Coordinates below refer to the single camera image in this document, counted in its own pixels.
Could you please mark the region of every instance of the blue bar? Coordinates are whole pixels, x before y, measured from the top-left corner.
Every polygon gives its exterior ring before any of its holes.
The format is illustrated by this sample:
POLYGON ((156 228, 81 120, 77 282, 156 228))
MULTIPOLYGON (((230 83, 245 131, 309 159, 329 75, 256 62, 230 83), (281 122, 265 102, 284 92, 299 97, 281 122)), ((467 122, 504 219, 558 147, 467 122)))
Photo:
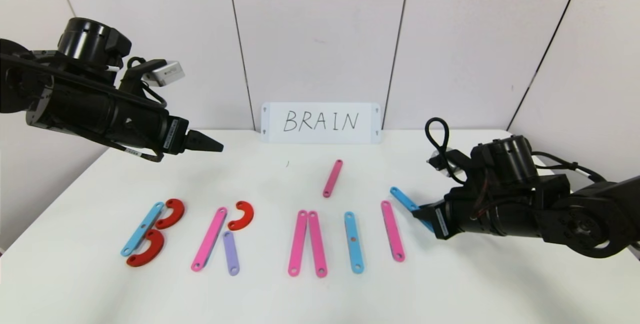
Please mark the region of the blue bar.
POLYGON ((138 248, 140 243, 142 243, 142 239, 145 237, 145 233, 151 229, 151 226, 156 222, 156 219, 160 217, 160 212, 165 207, 163 202, 158 202, 153 205, 153 208, 149 211, 149 214, 146 215, 142 223, 137 227, 131 238, 125 244, 124 248, 120 252, 120 254, 124 257, 128 257, 138 248))
POLYGON ((360 238, 356 226, 356 215, 353 212, 344 214, 344 227, 347 230, 347 245, 349 247, 351 270, 355 274, 360 274, 364 272, 364 260, 362 260, 360 238))
MULTIPOLYGON (((398 187, 391 187, 389 192, 391 192, 391 195, 393 195, 396 199, 398 199, 398 201, 405 208, 407 208, 409 212, 419 209, 419 207, 411 199, 409 199, 409 197, 407 197, 400 189, 398 189, 398 187)), ((430 222, 427 222, 426 220, 422 220, 422 219, 420 219, 420 221, 432 233, 434 232, 434 226, 432 226, 430 222)))

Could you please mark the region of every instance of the red curved piece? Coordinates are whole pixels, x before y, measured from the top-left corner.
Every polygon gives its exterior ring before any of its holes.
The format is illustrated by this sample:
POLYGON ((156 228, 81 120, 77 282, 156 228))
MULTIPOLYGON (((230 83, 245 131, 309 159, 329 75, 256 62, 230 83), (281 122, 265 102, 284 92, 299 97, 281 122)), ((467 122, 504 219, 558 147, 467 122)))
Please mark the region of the red curved piece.
POLYGON ((149 229, 144 237, 151 242, 151 245, 144 253, 134 254, 126 259, 126 264, 131 267, 141 267, 149 263, 160 253, 160 250, 165 245, 164 236, 155 229, 149 229))
POLYGON ((185 214, 185 204, 180 199, 172 198, 165 204, 167 208, 172 208, 173 212, 169 217, 159 219, 155 222, 155 227, 158 229, 166 229, 173 226, 173 224, 178 223, 178 220, 185 214))
POLYGON ((240 229, 248 226, 254 219, 254 208, 249 204, 249 202, 239 201, 235 204, 235 207, 244 211, 244 216, 238 220, 232 220, 226 225, 230 231, 239 231, 240 229))

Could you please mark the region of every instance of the white sign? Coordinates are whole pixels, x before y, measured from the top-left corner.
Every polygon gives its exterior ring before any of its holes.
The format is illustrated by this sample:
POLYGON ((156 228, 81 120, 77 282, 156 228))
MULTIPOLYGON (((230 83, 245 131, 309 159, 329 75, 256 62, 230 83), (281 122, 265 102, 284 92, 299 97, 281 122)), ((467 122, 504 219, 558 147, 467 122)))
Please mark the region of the white sign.
POLYGON ((382 138, 377 103, 269 102, 260 114, 263 142, 372 144, 382 138))

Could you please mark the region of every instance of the purple bar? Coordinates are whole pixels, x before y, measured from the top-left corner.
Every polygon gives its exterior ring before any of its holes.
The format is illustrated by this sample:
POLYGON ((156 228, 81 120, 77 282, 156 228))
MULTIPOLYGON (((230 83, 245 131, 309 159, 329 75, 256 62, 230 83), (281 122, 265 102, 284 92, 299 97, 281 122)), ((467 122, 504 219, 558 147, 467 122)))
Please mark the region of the purple bar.
POLYGON ((240 264, 238 264, 238 252, 236 252, 236 242, 234 241, 233 232, 226 231, 222 235, 224 242, 224 252, 226 253, 226 265, 229 268, 229 274, 237 276, 240 273, 240 264))

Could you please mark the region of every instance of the wall panel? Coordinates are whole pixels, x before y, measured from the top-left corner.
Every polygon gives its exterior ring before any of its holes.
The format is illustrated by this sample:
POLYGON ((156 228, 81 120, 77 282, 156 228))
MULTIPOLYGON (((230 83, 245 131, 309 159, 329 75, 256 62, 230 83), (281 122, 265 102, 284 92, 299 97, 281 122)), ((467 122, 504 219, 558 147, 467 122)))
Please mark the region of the wall panel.
POLYGON ((407 0, 384 128, 507 128, 566 3, 407 0))
POLYGON ((571 0, 512 133, 611 181, 640 175, 639 8, 640 0, 571 0))
POLYGON ((235 0, 256 126, 266 101, 385 105, 403 0, 235 0))
POLYGON ((254 127, 231 0, 70 2, 128 36, 132 55, 180 61, 186 77, 158 90, 172 115, 193 128, 254 127))
MULTIPOLYGON (((72 16, 67 0, 0 0, 0 37, 52 49, 72 16)), ((0 114, 0 248, 7 249, 105 151, 73 135, 0 114)))

